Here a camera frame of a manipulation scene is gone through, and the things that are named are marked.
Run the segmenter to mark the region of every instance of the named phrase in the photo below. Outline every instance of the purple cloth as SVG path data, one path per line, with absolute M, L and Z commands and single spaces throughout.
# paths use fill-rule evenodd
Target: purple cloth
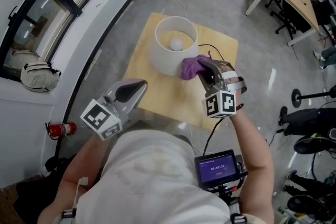
M 209 60 L 209 59 L 211 59 L 211 56 L 206 57 L 205 55 L 198 55 L 197 57 L 183 59 L 180 78 L 183 80 L 191 80 L 195 78 L 199 71 L 206 70 L 205 67 L 203 67 L 198 62 L 198 60 Z

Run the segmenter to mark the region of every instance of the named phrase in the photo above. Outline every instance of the person's left arm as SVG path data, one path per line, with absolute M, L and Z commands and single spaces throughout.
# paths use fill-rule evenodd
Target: person's left arm
M 92 135 L 67 167 L 55 200 L 41 212 L 38 224 L 51 224 L 58 214 L 72 208 L 79 179 L 87 177 L 88 185 L 78 187 L 77 199 L 93 187 L 108 145 L 109 142 Z

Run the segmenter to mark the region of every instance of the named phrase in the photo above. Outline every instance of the lamp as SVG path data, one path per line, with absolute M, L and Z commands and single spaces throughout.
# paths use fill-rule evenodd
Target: lamp
M 196 56 L 198 35 L 191 21 L 174 16 L 159 22 L 150 52 L 152 65 L 157 71 L 168 76 L 178 76 L 183 59 Z

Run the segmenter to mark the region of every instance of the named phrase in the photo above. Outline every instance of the light bulb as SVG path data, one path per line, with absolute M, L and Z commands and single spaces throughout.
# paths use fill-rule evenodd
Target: light bulb
M 181 51 L 182 50 L 182 40 L 180 40 L 179 38 L 172 38 L 172 40 L 170 41 L 170 48 L 173 51 Z

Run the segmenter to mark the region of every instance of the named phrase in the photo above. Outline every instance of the white t-shirt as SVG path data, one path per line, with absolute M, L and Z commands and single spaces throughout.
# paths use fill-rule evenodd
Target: white t-shirt
M 190 145 L 164 132 L 124 134 L 111 151 L 99 182 L 79 198 L 76 223 L 229 221 L 228 206 L 197 186 L 194 157 Z

